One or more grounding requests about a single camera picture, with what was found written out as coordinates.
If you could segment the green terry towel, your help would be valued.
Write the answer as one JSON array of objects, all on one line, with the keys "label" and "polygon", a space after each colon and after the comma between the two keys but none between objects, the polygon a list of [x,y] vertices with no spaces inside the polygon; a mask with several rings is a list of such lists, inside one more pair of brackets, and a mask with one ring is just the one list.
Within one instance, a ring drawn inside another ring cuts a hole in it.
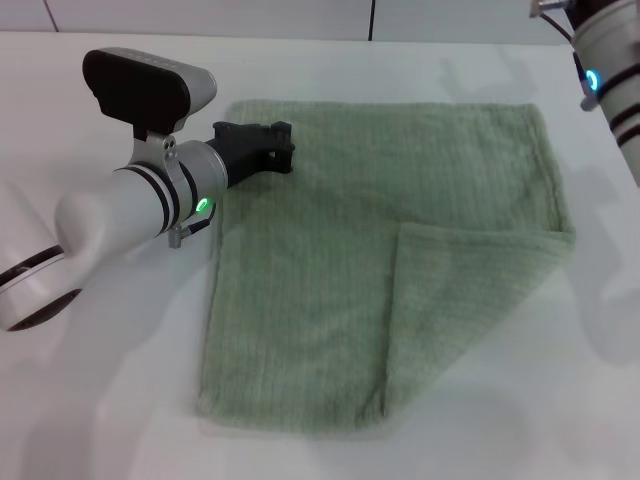
[{"label": "green terry towel", "polygon": [[402,412],[572,253],[533,104],[246,100],[284,121],[290,174],[218,207],[197,409],[216,423],[355,433]]}]

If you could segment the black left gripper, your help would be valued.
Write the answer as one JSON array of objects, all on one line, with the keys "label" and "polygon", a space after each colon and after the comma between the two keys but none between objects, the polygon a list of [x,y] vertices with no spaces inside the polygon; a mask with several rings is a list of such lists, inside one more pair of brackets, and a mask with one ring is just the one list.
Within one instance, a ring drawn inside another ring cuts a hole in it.
[{"label": "black left gripper", "polygon": [[278,121],[267,127],[216,122],[213,130],[214,138],[207,144],[223,162],[228,188],[257,173],[286,175],[293,171],[295,146],[291,142],[291,124]]}]

